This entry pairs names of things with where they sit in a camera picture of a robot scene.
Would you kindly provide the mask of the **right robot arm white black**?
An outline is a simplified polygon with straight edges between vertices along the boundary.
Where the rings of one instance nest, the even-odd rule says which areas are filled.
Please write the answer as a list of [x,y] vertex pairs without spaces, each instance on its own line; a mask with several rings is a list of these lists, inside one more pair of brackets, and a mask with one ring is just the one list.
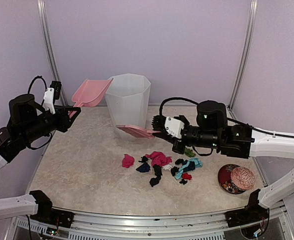
[[[196,126],[190,125],[183,116],[163,116],[162,101],[158,115],[152,119],[153,134],[171,143],[175,153],[183,154],[185,147],[207,148],[222,155],[233,158],[276,157],[294,159],[294,134],[267,131],[249,124],[231,121],[227,117],[226,106],[214,100],[197,103],[189,100],[197,109]],[[242,217],[253,222],[262,213],[278,201],[294,193],[294,168],[270,186],[259,189],[250,195]]]

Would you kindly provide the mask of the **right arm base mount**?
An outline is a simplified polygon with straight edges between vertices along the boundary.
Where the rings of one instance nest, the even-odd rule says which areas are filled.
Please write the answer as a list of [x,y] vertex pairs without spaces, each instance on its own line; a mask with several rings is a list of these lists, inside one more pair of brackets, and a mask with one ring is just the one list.
[[225,213],[229,228],[255,223],[270,217],[269,209],[259,205],[258,196],[260,191],[258,189],[250,194],[249,202],[244,208],[230,210]]

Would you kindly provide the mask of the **translucent white waste bin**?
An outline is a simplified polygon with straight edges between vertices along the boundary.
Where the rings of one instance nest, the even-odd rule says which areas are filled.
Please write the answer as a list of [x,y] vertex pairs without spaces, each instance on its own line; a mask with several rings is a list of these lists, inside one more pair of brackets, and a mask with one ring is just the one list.
[[133,141],[134,137],[116,126],[146,126],[151,83],[145,76],[132,73],[115,75],[110,79],[112,83],[105,94],[105,100],[114,132],[122,140]]

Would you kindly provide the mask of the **pink plastic hand brush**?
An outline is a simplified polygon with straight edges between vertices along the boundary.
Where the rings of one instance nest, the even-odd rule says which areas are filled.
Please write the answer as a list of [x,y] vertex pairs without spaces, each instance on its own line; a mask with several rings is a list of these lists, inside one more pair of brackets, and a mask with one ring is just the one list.
[[153,139],[155,137],[154,134],[161,133],[160,131],[150,130],[136,125],[118,124],[116,128],[135,138]]

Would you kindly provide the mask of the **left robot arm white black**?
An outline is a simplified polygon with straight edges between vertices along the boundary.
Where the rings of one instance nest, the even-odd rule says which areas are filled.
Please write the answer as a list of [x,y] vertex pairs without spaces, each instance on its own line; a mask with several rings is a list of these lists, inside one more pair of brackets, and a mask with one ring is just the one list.
[[[0,128],[0,169],[12,162],[21,151],[35,150],[32,143],[42,137],[52,139],[53,132],[65,133],[81,112],[79,107],[55,105],[61,83],[52,81],[45,86],[42,103],[35,101],[30,92],[9,101],[10,118]],[[33,190],[20,196],[0,198],[0,220],[26,215],[31,219],[53,222],[55,208],[47,195]]]

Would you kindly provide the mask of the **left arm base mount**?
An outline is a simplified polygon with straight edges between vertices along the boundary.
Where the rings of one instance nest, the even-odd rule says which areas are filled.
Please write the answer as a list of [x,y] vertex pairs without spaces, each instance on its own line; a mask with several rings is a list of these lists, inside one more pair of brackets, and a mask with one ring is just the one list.
[[73,212],[53,208],[52,201],[41,190],[32,190],[29,194],[34,197],[35,203],[38,206],[37,213],[30,216],[32,220],[56,227],[68,229],[71,227],[74,219]]

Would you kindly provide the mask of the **pink plastic dustpan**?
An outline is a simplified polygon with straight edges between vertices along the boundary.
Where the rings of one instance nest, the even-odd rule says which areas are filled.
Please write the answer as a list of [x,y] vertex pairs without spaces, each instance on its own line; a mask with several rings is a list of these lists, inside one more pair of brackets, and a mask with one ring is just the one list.
[[86,79],[71,98],[74,107],[92,108],[97,106],[102,101],[112,81],[113,78],[108,80]]

